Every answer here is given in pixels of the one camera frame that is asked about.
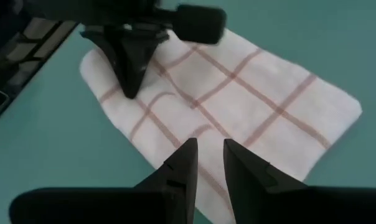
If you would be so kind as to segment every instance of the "black bracket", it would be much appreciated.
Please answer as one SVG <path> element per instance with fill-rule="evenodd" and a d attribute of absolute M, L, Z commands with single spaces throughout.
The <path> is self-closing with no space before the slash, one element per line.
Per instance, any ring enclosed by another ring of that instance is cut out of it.
<path fill-rule="evenodd" d="M 86 26 L 81 35 L 102 49 L 130 99 L 136 97 L 156 47 L 169 39 L 164 26 L 147 23 Z"/>

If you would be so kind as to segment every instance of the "checkered towel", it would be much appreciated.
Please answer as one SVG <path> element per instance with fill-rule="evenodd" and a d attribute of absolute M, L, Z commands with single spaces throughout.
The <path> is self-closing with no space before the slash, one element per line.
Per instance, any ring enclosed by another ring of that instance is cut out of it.
<path fill-rule="evenodd" d="M 218 46 L 170 35 L 135 100 L 124 97 L 100 50 L 84 57 L 80 71 L 110 121 L 155 168 L 198 139 L 196 207 L 214 223 L 233 223 L 225 138 L 303 180 L 361 114 L 344 91 L 229 30 Z"/>

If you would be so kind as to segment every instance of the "teal surface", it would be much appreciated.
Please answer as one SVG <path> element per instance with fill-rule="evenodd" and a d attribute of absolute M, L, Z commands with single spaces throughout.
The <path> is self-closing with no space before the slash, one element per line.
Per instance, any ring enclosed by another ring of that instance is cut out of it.
<path fill-rule="evenodd" d="M 376 0 L 200 3 L 223 7 L 228 28 L 362 103 L 362 117 L 318 162 L 306 183 L 376 187 Z M 0 224 L 9 223 L 9 203 L 23 191 L 128 187 L 153 171 L 107 120 L 80 78 L 79 63 L 92 47 L 74 32 L 2 115 Z M 208 221 L 198 212 L 195 222 Z"/>

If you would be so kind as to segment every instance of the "towel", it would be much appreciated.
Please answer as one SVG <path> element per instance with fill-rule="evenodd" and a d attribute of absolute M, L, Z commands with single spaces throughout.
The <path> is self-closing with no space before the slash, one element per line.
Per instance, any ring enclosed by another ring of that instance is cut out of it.
<path fill-rule="evenodd" d="M 304 180 L 362 112 L 346 92 L 229 30 L 217 46 L 169 35 L 134 100 L 100 49 L 84 56 L 80 71 L 109 120 L 154 168 L 188 138 L 198 139 L 196 207 L 213 223 L 234 222 L 225 138 Z"/>

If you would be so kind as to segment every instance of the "plaid cloth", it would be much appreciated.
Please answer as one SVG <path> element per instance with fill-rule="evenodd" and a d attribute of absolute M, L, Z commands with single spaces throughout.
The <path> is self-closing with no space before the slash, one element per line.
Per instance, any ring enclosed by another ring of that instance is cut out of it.
<path fill-rule="evenodd" d="M 124 97 L 101 50 L 89 52 L 80 71 L 110 121 L 155 168 L 198 138 L 196 206 L 214 223 L 234 222 L 225 138 L 303 180 L 362 112 L 344 91 L 229 30 L 218 46 L 170 35 L 135 100 Z"/>

